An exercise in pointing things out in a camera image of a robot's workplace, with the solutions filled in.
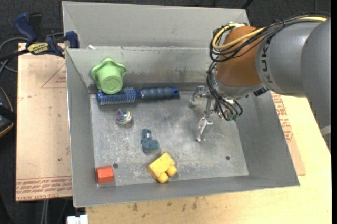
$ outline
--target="blue clamp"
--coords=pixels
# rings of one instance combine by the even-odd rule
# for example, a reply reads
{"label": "blue clamp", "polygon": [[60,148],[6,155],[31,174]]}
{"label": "blue clamp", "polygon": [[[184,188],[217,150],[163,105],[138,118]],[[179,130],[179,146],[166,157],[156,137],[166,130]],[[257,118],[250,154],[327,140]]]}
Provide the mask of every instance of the blue clamp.
{"label": "blue clamp", "polygon": [[[14,25],[22,35],[29,39],[29,41],[26,43],[26,49],[32,54],[50,54],[64,57],[64,49],[58,46],[53,36],[46,37],[45,41],[38,41],[37,36],[41,34],[40,32],[34,31],[34,27],[28,21],[27,12],[19,14],[14,20]],[[80,46],[77,35],[74,31],[67,32],[65,37],[63,37],[63,40],[69,42],[69,48],[79,48]]]}

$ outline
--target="green cup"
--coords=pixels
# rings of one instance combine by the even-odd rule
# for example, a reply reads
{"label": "green cup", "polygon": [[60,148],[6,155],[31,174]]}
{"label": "green cup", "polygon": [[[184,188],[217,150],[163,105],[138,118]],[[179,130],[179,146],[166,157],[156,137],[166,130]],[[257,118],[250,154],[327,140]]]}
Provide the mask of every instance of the green cup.
{"label": "green cup", "polygon": [[91,76],[96,81],[97,88],[106,94],[115,94],[122,89],[125,73],[125,66],[111,58],[104,59],[91,69]]}

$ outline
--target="clamp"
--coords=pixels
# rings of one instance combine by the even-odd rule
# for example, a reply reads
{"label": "clamp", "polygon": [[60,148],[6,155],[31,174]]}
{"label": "clamp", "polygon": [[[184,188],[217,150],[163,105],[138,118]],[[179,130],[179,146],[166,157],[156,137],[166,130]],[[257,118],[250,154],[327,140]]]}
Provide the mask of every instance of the clamp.
{"label": "clamp", "polygon": [[[35,13],[28,17],[27,12],[21,13],[15,18],[14,25],[16,29],[29,39],[26,43],[25,52],[30,52],[34,55],[50,54],[64,57],[65,51],[57,44],[53,33],[51,36],[47,36],[44,41],[41,41],[43,39],[40,30],[41,20],[41,14]],[[68,42],[65,48],[79,48],[80,46],[74,31],[67,32],[62,40]]]}

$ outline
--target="yellow toy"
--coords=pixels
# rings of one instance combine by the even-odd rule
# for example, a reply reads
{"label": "yellow toy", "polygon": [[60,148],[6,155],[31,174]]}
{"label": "yellow toy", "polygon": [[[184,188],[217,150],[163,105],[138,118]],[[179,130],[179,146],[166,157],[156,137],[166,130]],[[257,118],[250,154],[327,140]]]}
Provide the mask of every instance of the yellow toy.
{"label": "yellow toy", "polygon": [[158,159],[153,161],[147,167],[147,170],[154,179],[162,184],[169,179],[169,176],[177,173],[175,162],[168,153],[162,154]]}

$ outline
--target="gray robot arm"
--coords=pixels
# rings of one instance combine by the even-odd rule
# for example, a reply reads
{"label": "gray robot arm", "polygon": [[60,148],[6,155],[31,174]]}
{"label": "gray robot arm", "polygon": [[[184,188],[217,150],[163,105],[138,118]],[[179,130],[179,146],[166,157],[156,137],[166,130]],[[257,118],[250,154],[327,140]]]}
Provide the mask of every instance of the gray robot arm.
{"label": "gray robot arm", "polygon": [[331,19],[279,31],[259,44],[255,63],[268,89],[307,97],[331,151]]}

